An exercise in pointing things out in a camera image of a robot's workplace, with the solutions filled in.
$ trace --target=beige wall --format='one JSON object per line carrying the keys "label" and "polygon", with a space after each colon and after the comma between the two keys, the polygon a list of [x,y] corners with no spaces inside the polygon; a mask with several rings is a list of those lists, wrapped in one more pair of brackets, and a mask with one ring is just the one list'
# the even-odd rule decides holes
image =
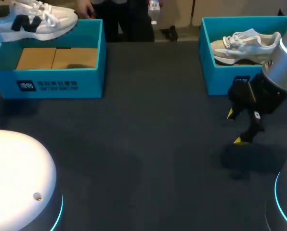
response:
{"label": "beige wall", "polygon": [[202,17],[276,15],[284,0],[196,0],[192,24]]}
{"label": "beige wall", "polygon": [[192,5],[193,0],[164,0],[158,27],[164,29],[173,25],[177,28],[189,26]]}

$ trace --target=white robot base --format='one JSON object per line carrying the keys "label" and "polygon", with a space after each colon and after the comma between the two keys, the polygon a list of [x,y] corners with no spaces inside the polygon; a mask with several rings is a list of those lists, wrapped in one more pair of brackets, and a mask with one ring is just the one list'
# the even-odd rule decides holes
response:
{"label": "white robot base", "polygon": [[0,231],[60,231],[56,167],[34,138],[0,130]]}
{"label": "white robot base", "polygon": [[287,161],[266,201],[265,218],[270,231],[287,231]]}

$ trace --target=robotic arm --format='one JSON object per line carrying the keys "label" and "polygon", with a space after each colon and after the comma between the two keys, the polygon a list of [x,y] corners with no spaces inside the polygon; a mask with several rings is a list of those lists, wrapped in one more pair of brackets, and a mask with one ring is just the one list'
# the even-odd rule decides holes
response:
{"label": "robotic arm", "polygon": [[228,119],[235,118],[247,109],[250,126],[234,142],[247,144],[259,131],[264,131],[262,117],[271,114],[287,98],[287,32],[273,51],[270,60],[262,65],[261,73],[251,81],[236,78],[228,90],[232,108]]}

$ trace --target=water bottle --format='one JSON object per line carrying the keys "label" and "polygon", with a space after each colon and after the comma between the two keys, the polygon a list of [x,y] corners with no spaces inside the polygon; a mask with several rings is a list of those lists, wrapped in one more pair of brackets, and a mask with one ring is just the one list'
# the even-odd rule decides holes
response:
{"label": "water bottle", "polygon": [[156,25],[160,15],[160,6],[158,0],[149,0],[148,14],[151,18],[151,23]]}

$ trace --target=person's hand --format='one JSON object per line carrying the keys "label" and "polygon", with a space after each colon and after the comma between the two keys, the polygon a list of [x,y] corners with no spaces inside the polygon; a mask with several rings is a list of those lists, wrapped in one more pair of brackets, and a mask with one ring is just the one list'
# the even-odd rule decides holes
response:
{"label": "person's hand", "polygon": [[84,19],[95,19],[94,8],[90,0],[77,0],[76,12]]}

